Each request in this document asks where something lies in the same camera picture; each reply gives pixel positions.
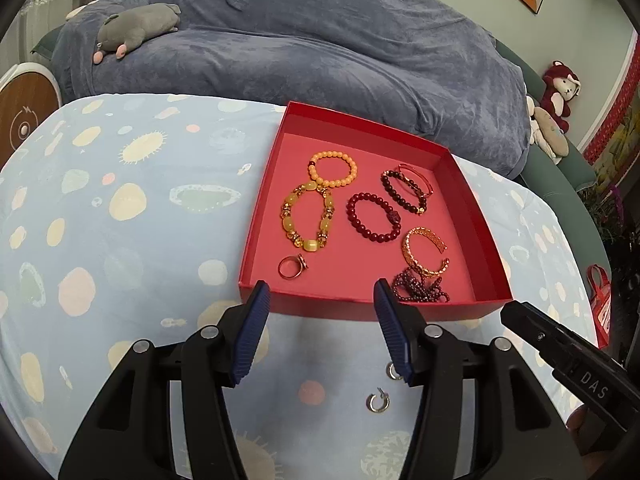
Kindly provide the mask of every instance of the red cardboard tray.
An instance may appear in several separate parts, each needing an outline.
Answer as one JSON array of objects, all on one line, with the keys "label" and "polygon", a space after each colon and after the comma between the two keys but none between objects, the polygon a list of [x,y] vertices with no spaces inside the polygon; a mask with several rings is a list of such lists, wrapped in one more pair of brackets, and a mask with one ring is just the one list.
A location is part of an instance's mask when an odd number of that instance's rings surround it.
[{"label": "red cardboard tray", "polygon": [[[358,176],[348,186],[332,190],[335,213],[327,244],[315,253],[298,249],[286,237],[280,218],[284,199],[299,184],[308,182],[308,161],[321,151],[348,153],[358,165]],[[410,164],[428,178],[434,193],[425,214],[405,211],[386,195],[380,174],[400,162]],[[343,160],[324,158],[318,175],[335,180],[349,174]],[[414,180],[426,192],[426,187]],[[394,187],[411,203],[417,203],[400,183]],[[391,242],[363,238],[348,221],[345,208],[354,193],[383,196],[402,218],[402,233]],[[358,218],[374,232],[391,231],[384,211],[371,202],[358,202]],[[306,192],[292,208],[296,230],[303,238],[316,238],[322,216],[322,197]],[[442,289],[449,303],[414,303],[427,320],[477,319],[511,301],[511,290],[494,239],[475,197],[447,148],[361,118],[290,102],[276,134],[254,209],[239,286],[243,300],[258,280],[271,288],[271,311],[296,316],[330,319],[376,320],[372,305],[373,285],[379,278],[391,283],[407,267],[402,256],[402,236],[423,226],[447,245],[444,254],[427,238],[414,235],[411,248],[428,269],[440,268]],[[284,280],[278,264],[301,253],[308,270],[295,280]]]}]

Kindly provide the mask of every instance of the orange beaded bracelet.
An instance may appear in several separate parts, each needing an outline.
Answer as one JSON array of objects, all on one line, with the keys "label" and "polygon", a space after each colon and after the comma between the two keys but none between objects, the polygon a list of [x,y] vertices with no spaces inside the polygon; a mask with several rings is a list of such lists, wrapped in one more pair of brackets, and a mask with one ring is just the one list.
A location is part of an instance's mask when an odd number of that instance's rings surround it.
[{"label": "orange beaded bracelet", "polygon": [[[321,178],[316,171],[316,162],[321,158],[334,156],[337,158],[341,158],[344,162],[346,162],[351,167],[351,173],[347,178],[342,178],[338,180],[326,180]],[[318,186],[322,187],[340,187],[340,186],[348,186],[355,178],[358,176],[358,167],[353,159],[343,152],[317,152],[314,156],[311,157],[309,161],[309,176],[311,180],[315,180]]]}]

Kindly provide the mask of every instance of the silver earring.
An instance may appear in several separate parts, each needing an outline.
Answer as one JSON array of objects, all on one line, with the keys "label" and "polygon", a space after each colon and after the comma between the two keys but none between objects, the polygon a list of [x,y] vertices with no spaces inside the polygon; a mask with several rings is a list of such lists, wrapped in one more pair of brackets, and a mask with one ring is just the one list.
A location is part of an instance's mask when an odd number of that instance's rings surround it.
[{"label": "silver earring", "polygon": [[392,362],[386,364],[386,376],[394,381],[402,380],[402,375],[396,372],[396,368]]},{"label": "silver earring", "polygon": [[376,408],[373,406],[373,400],[376,398],[376,394],[371,394],[367,397],[367,409],[373,413],[383,413],[389,407],[389,394],[382,391],[382,388],[378,388],[380,392],[380,399],[382,400],[382,406]]}]

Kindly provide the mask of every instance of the green sofa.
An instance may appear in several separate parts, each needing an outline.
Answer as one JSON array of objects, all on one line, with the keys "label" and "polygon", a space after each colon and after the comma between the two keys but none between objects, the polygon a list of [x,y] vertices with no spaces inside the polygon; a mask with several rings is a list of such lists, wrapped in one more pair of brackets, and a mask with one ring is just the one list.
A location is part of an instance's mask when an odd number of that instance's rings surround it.
[{"label": "green sofa", "polygon": [[[501,56],[520,67],[529,95],[540,101],[545,92],[542,78],[499,41],[497,49]],[[596,175],[593,168],[571,142],[569,155],[563,157],[557,166],[534,144],[529,148],[527,163],[516,182],[538,195],[556,213],[560,227],[574,253],[584,286],[591,295],[591,287],[587,280],[587,268],[591,264],[600,265],[611,276],[609,259],[598,230],[576,193],[595,184]]]}]

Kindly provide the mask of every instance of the wall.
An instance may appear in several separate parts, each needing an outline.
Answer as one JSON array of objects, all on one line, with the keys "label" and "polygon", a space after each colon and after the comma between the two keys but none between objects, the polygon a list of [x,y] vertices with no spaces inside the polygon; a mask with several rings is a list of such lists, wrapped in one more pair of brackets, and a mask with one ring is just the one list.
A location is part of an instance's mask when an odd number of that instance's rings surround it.
[{"label": "wall", "polygon": [[602,105],[610,105],[608,98],[612,88],[618,86],[618,75],[633,35],[631,23],[616,2],[597,0],[591,9],[591,21],[598,26],[585,29],[571,64],[583,88],[569,103],[572,114],[567,136],[576,145],[590,133]]},{"label": "wall", "polygon": [[628,49],[632,27],[615,0],[544,0],[537,15],[518,0],[441,0],[470,17],[542,74],[559,59],[583,82],[570,139],[596,120]]}]

